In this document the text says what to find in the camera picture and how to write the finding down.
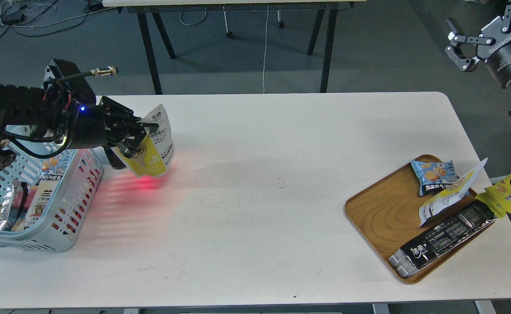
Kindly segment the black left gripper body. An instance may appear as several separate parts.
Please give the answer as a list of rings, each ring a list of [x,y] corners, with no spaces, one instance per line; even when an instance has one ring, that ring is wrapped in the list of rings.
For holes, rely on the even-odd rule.
[[[47,67],[44,89],[47,95],[58,92],[65,111],[62,115],[67,123],[66,139],[68,149],[111,147],[113,137],[107,129],[107,109],[96,103],[96,95],[89,83],[89,77],[114,77],[118,68],[107,66],[82,72],[71,61],[53,59]]]

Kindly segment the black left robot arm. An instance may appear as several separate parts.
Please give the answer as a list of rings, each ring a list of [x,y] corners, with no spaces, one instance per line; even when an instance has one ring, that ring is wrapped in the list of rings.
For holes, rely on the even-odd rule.
[[[65,150],[117,147],[137,157],[157,123],[141,121],[131,109],[96,95],[86,77],[114,77],[115,66],[82,72],[68,60],[53,59],[41,88],[0,84],[0,171],[16,160],[13,144],[28,155],[48,159]]]

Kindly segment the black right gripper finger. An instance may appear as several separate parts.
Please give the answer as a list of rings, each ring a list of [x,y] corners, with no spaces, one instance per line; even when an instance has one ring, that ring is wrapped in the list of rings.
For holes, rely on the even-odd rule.
[[[459,34],[456,31],[449,32],[448,39],[449,46],[446,47],[446,54],[455,63],[459,70],[463,72],[472,72],[476,68],[478,62],[487,59],[486,57],[480,56],[480,48],[477,48],[476,56],[473,56],[472,58],[466,57],[461,50],[461,46],[463,44],[474,44],[476,46],[492,46],[495,44],[495,38],[465,36],[464,34]]]

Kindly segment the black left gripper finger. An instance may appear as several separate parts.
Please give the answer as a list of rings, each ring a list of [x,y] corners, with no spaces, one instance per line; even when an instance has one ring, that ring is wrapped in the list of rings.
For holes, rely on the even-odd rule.
[[[131,134],[123,138],[116,138],[106,133],[107,146],[117,148],[126,158],[134,158],[135,155],[144,151],[144,148],[142,148],[142,141],[146,136],[147,133],[139,133],[135,135]]]
[[[159,124],[143,122],[131,109],[106,96],[100,98],[100,110],[103,113],[104,125],[110,130],[157,131],[159,129]]]

